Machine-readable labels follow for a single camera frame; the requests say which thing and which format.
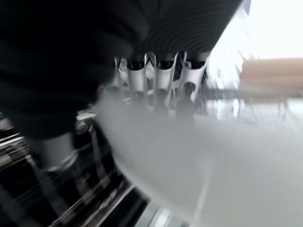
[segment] black fabric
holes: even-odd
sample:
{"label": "black fabric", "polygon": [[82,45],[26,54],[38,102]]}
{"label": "black fabric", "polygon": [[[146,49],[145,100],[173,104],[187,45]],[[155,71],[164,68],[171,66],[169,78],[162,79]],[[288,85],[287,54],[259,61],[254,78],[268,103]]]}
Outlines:
{"label": "black fabric", "polygon": [[23,135],[72,131],[113,57],[210,51],[241,0],[1,0],[0,110]]}
{"label": "black fabric", "polygon": [[1,0],[0,110],[23,135],[71,131],[155,20],[158,1]]}

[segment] ribbed black fabric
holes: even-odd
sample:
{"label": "ribbed black fabric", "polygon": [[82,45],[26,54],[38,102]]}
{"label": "ribbed black fabric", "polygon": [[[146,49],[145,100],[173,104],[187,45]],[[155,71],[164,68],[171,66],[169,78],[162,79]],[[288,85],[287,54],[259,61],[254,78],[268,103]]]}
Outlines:
{"label": "ribbed black fabric", "polygon": [[213,48],[241,0],[1,0],[0,110],[23,135],[72,131],[114,56]]}

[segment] white surface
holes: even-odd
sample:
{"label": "white surface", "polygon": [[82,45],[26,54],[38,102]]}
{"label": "white surface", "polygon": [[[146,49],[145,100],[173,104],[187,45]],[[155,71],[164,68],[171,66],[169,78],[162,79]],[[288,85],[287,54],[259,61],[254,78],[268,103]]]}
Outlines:
{"label": "white surface", "polygon": [[203,227],[302,225],[302,137],[204,117],[190,125],[109,102],[100,110],[119,169],[185,220]]}

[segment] black cloth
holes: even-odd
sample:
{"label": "black cloth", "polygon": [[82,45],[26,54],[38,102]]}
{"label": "black cloth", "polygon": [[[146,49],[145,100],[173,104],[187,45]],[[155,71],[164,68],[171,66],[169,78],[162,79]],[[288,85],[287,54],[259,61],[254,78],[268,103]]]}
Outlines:
{"label": "black cloth", "polygon": [[34,139],[72,131],[113,57],[210,52],[241,0],[0,0],[0,110]]}
{"label": "black cloth", "polygon": [[156,19],[158,0],[0,0],[0,110],[23,135],[72,131]]}

